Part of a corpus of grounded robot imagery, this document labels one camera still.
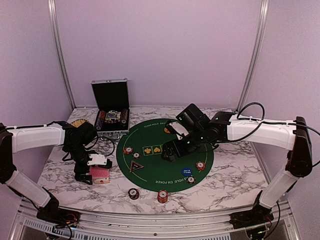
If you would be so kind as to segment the red chips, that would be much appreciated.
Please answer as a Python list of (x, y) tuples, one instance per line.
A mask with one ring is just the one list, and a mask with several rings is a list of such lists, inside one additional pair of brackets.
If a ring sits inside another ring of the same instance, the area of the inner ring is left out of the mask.
[(133, 148), (132, 147), (126, 147), (123, 149), (123, 153), (126, 155), (129, 155), (133, 152)]

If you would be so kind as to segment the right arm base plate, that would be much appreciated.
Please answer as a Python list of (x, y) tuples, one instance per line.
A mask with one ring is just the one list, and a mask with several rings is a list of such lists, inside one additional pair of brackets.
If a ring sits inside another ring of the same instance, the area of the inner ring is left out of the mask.
[(262, 211), (246, 210), (232, 213), (229, 223), (232, 224), (234, 229), (240, 229), (268, 223), (273, 220), (274, 216), (270, 211), (263, 213)]

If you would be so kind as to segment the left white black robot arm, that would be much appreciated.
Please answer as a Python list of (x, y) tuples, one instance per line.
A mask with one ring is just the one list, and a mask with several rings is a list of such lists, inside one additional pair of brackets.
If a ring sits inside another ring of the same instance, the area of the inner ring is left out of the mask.
[(66, 121), (53, 121), (38, 126), (0, 126), (0, 182), (17, 195), (28, 198), (38, 208), (38, 217), (53, 223), (60, 222), (67, 213), (59, 201), (43, 187), (17, 170), (13, 154), (45, 146), (62, 146), (63, 151), (75, 162), (74, 172), (78, 181), (92, 184), (88, 176), (90, 166), (99, 155), (86, 146), (95, 140), (97, 133), (92, 124), (84, 121), (73, 126)]

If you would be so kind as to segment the red poker chip stack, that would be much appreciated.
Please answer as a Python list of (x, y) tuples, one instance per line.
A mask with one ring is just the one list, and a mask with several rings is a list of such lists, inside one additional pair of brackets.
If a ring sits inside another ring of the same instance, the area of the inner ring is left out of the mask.
[(168, 201), (168, 192), (166, 190), (160, 190), (157, 194), (157, 200), (161, 204), (166, 203)]

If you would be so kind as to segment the black triangular all-in button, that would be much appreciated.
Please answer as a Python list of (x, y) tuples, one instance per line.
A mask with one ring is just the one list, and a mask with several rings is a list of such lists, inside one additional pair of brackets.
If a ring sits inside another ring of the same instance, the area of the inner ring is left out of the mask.
[(133, 173), (133, 172), (135, 172), (135, 171), (137, 171), (137, 170), (141, 170), (141, 169), (143, 169), (144, 168), (144, 166), (142, 165), (142, 164), (140, 164), (140, 163), (138, 163), (138, 162), (135, 162), (135, 161), (131, 161), (131, 165), (130, 165), (130, 170), (129, 170), (129, 172), (130, 173)]

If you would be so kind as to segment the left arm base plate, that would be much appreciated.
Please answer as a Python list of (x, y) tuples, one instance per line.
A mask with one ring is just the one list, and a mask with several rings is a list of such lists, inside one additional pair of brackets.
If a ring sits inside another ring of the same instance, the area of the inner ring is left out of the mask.
[(79, 223), (81, 214), (78, 211), (58, 208), (57, 212), (46, 213), (44, 210), (39, 210), (36, 217), (40, 220), (57, 224), (59, 228), (64, 226), (76, 227)]

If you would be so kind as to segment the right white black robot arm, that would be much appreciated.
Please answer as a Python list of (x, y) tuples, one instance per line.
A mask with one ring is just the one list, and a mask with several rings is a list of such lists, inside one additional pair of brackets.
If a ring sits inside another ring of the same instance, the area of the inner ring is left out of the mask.
[(171, 134), (176, 135), (176, 139), (166, 142), (161, 154), (162, 159), (170, 162), (197, 152), (206, 144), (242, 140), (288, 150), (287, 163), (257, 195), (252, 209), (233, 213), (230, 216), (233, 221), (260, 223), (277, 200), (313, 169), (312, 145), (303, 117), (265, 121), (219, 111), (210, 119), (201, 111), (184, 110), (176, 118), (176, 121), (168, 122), (165, 126)]

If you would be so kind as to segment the red playing card deck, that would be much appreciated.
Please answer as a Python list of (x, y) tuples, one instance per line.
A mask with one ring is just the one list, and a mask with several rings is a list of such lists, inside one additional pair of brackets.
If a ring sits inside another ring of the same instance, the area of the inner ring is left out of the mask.
[(90, 166), (89, 173), (94, 180), (109, 178), (109, 169), (107, 169), (107, 168), (98, 167), (98, 166)]

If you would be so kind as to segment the dark brown poker chip stack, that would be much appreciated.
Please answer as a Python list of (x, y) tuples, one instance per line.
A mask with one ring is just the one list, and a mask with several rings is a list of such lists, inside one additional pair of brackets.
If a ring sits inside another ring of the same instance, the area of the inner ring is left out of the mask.
[(130, 188), (128, 190), (129, 198), (132, 200), (137, 200), (140, 196), (139, 191), (136, 188)]

